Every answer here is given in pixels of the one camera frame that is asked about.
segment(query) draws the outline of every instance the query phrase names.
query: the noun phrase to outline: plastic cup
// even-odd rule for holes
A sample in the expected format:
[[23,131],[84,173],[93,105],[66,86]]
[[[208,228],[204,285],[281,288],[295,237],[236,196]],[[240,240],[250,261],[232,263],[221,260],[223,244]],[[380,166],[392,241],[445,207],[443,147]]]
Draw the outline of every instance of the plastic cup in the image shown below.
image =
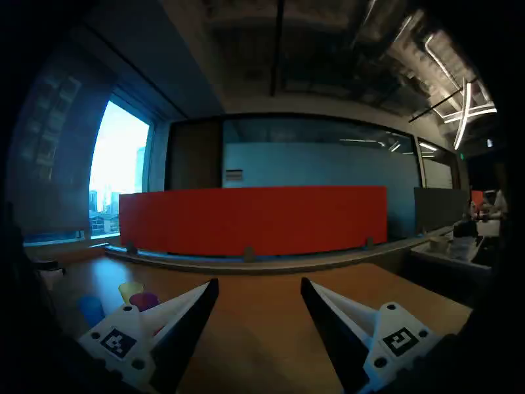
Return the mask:
[[90,328],[95,327],[106,317],[99,298],[92,295],[86,295],[79,299],[78,307]]
[[124,303],[129,303],[129,299],[133,294],[142,293],[144,291],[144,285],[137,282],[123,283],[119,286],[119,291]]
[[137,293],[129,298],[129,303],[138,308],[140,312],[159,305],[158,297],[153,293]]

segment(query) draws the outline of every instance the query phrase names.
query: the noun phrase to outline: sky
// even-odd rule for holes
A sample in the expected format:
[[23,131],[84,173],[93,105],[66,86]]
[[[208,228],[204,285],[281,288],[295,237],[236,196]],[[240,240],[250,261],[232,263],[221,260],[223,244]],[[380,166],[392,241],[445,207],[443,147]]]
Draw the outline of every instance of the sky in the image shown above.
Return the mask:
[[98,192],[102,211],[104,191],[135,192],[137,150],[146,146],[150,126],[111,101],[106,107],[94,146],[89,190]]

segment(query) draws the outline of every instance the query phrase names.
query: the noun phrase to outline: window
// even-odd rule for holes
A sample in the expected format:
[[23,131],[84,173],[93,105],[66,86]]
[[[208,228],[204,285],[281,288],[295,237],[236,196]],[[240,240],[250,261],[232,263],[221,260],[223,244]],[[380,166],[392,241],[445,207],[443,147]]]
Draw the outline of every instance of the window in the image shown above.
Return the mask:
[[459,188],[455,154],[419,139],[428,188]]
[[142,192],[150,126],[108,103],[96,138],[89,181],[91,236],[119,232],[119,195]]

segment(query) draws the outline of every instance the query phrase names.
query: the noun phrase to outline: table surface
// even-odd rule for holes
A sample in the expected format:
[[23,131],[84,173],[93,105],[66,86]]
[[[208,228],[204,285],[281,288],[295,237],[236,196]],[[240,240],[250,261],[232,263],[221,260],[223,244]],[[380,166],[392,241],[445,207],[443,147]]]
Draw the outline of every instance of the table surface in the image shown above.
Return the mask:
[[[179,385],[181,393],[340,393],[341,384],[300,294],[301,277],[374,309],[396,301],[438,334],[458,332],[471,310],[369,263],[286,275],[218,275],[219,298]],[[98,296],[106,314],[123,301],[119,284],[137,281],[161,301],[212,276],[99,257],[68,267],[53,290],[65,331],[87,328],[76,309]]]

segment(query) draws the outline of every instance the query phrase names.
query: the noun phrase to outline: blue cup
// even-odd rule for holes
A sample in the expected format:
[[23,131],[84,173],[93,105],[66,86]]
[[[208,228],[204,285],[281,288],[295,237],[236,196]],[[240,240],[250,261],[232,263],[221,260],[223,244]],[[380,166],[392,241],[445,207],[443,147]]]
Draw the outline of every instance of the blue cup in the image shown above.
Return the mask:
[[86,295],[79,299],[78,307],[90,328],[95,327],[106,317],[99,298],[92,295]]

